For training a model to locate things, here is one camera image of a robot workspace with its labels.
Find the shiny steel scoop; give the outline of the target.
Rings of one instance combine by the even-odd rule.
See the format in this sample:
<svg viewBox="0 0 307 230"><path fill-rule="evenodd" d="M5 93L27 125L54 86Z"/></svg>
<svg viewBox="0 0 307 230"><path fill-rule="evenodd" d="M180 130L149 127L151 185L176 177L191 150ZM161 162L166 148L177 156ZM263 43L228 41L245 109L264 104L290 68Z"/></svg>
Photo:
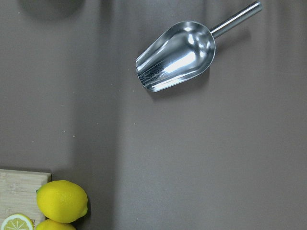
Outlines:
<svg viewBox="0 0 307 230"><path fill-rule="evenodd" d="M138 79L145 89L158 92L202 74L215 57L215 39L261 10L255 1L212 29L196 21L174 24L137 57Z"/></svg>

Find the whole yellow lemon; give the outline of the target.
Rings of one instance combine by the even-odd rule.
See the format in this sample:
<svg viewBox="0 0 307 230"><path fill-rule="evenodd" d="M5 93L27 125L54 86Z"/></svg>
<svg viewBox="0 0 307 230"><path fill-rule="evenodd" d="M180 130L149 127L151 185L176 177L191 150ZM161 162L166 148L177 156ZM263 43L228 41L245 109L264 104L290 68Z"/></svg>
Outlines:
<svg viewBox="0 0 307 230"><path fill-rule="evenodd" d="M41 186L36 202L45 217L59 223L72 223L88 212L88 196L79 185L57 180Z"/></svg>
<svg viewBox="0 0 307 230"><path fill-rule="evenodd" d="M76 230L76 228L70 223L59 223L46 219L37 225L36 230Z"/></svg>

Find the whole yellow lemon near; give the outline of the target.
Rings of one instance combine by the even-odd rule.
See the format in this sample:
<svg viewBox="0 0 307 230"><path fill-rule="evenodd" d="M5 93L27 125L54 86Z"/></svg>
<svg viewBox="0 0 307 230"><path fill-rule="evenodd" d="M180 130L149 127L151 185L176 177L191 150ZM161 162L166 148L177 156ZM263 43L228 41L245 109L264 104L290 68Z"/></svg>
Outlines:
<svg viewBox="0 0 307 230"><path fill-rule="evenodd" d="M76 228L70 223L59 223L46 219L37 225L36 230L76 230Z"/></svg>

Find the whole yellow lemon far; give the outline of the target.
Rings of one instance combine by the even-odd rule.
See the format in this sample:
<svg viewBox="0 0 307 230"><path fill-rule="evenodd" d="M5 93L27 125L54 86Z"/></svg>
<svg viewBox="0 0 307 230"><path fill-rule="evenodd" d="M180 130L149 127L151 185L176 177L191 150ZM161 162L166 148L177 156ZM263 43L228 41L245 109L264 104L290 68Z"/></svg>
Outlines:
<svg viewBox="0 0 307 230"><path fill-rule="evenodd" d="M88 212L88 196L79 185L57 180L41 186L36 202L45 217L59 223L72 223Z"/></svg>

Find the bamboo cutting board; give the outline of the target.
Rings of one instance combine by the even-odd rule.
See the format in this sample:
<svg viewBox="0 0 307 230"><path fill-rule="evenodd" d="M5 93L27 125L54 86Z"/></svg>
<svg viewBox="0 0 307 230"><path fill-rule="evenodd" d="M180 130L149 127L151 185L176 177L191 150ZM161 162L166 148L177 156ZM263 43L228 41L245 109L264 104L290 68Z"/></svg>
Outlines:
<svg viewBox="0 0 307 230"><path fill-rule="evenodd" d="M0 222L13 214L27 216L35 227L44 221L46 217L37 206L36 191L51 178L48 172L1 169Z"/></svg>

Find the lemon slice upper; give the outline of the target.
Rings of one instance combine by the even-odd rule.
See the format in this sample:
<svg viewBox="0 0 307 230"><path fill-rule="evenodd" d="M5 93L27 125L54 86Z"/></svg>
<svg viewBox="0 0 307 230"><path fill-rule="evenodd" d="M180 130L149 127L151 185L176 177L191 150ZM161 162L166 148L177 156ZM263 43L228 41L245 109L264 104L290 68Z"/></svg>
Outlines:
<svg viewBox="0 0 307 230"><path fill-rule="evenodd" d="M23 214L8 216L2 223L1 230L34 230L34 225L29 217Z"/></svg>

